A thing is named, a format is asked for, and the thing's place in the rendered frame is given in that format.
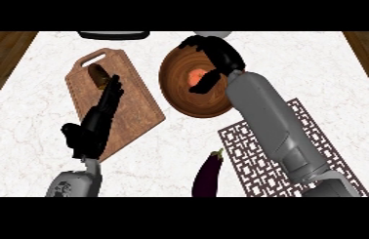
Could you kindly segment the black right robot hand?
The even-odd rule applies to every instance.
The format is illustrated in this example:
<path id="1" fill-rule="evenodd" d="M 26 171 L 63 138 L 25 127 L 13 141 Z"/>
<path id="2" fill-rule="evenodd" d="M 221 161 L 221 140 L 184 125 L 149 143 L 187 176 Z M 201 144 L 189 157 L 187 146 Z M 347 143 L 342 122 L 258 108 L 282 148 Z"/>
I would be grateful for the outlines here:
<path id="1" fill-rule="evenodd" d="M 196 47 L 196 51 L 205 53 L 215 67 L 189 89 L 190 93 L 205 94 L 220 80 L 220 75 L 229 76 L 233 70 L 242 71 L 245 62 L 229 43 L 215 36 L 193 35 L 181 41 L 177 48 L 183 49 L 186 46 Z"/>

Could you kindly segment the brown lattice placemat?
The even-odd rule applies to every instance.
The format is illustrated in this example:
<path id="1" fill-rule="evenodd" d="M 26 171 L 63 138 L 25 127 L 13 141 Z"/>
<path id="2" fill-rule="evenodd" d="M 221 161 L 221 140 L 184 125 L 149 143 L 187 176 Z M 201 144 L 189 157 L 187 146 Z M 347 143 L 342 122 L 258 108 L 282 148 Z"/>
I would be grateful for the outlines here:
<path id="1" fill-rule="evenodd" d="M 344 175 L 360 196 L 369 197 L 369 191 L 344 162 L 336 148 L 333 147 L 301 101 L 292 99 L 286 102 L 286 105 L 291 107 L 302 124 L 302 130 L 310 141 L 313 142 L 320 154 L 327 159 L 330 169 L 336 170 Z M 248 197 L 299 197 L 307 190 L 313 189 L 320 184 L 319 181 L 311 182 L 307 185 L 289 182 L 279 164 L 268 159 L 264 154 L 245 121 L 239 121 L 218 130 L 217 133 Z"/>

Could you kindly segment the grey round object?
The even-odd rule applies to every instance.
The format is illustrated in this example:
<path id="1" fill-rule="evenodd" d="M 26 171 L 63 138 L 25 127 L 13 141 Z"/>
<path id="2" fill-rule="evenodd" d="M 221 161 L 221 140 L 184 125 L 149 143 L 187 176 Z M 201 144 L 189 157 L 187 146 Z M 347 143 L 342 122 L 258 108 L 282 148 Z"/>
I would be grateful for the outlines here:
<path id="1" fill-rule="evenodd" d="M 193 31 L 196 35 L 201 35 L 203 37 L 218 37 L 218 38 L 226 38 L 229 36 L 229 34 L 232 33 L 232 31 Z"/>

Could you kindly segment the brown wooden cutting board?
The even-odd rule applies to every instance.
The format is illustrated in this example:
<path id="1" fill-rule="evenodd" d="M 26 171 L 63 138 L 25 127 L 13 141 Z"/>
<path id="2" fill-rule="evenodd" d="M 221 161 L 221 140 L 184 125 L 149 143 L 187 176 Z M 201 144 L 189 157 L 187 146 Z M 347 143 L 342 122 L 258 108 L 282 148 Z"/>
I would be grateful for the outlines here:
<path id="1" fill-rule="evenodd" d="M 62 128 L 66 143 L 75 158 L 102 162 L 164 115 L 122 50 L 80 58 L 65 80 L 81 120 Z"/>

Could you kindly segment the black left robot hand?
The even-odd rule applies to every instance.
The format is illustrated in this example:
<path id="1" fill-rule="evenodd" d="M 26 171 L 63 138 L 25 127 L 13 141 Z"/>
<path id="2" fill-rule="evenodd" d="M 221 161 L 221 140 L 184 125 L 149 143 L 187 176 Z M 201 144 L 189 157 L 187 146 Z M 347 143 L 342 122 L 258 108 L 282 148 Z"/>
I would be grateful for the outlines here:
<path id="1" fill-rule="evenodd" d="M 74 149 L 75 159 L 99 159 L 103 153 L 112 118 L 124 94 L 121 86 L 119 76 L 112 75 L 97 105 L 90 108 L 81 124 L 66 123 L 62 126 L 60 131 L 66 138 L 66 145 Z"/>

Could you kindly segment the orange squash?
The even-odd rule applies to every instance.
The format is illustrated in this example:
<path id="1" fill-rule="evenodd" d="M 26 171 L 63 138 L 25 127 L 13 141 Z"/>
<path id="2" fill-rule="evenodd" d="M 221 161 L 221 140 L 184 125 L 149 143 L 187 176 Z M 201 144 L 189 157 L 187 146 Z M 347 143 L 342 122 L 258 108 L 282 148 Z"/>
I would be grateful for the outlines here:
<path id="1" fill-rule="evenodd" d="M 189 72 L 189 79 L 187 79 L 187 82 L 189 82 L 189 85 L 190 86 L 196 86 L 203 75 L 206 74 L 208 72 L 198 68 L 198 69 L 193 69 L 190 72 Z"/>

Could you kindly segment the dark purple eggplant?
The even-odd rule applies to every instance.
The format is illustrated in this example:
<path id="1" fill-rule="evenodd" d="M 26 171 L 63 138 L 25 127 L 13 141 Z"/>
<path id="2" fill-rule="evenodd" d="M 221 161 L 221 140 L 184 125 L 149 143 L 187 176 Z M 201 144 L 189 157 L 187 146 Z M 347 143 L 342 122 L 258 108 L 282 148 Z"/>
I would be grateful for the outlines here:
<path id="1" fill-rule="evenodd" d="M 220 171 L 220 167 L 223 163 L 221 152 L 223 152 L 223 149 L 211 152 L 211 155 L 196 174 L 193 186 L 192 186 L 193 197 L 215 197 L 217 177 L 218 177 L 218 171 Z"/>

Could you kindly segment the brown wooden bowl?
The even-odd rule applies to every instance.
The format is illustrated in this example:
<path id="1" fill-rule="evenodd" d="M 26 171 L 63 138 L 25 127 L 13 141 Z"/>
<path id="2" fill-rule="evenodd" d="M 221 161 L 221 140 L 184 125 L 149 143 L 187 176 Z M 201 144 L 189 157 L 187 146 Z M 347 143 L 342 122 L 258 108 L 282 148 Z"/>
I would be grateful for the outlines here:
<path id="1" fill-rule="evenodd" d="M 198 52 L 190 46 L 183 49 L 174 48 L 159 67 L 158 83 L 162 95 L 175 110 L 196 118 L 217 117 L 232 108 L 224 94 L 227 86 L 224 76 L 220 76 L 214 87 L 203 95 L 189 92 L 190 72 L 195 69 L 211 71 L 214 68 L 205 53 Z"/>

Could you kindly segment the dark olive vegetable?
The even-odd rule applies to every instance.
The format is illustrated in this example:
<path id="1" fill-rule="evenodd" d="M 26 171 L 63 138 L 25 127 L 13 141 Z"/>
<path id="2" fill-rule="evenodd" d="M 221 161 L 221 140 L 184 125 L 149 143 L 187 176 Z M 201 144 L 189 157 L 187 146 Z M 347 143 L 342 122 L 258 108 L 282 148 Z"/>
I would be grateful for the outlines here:
<path id="1" fill-rule="evenodd" d="M 106 85 L 108 85 L 108 82 L 111 80 L 111 77 L 109 77 L 109 74 L 106 73 L 103 67 L 96 64 L 96 63 L 91 63 L 88 65 L 88 75 L 90 75 L 90 78 L 91 78 L 91 81 L 96 85 L 96 87 L 103 90 Z"/>

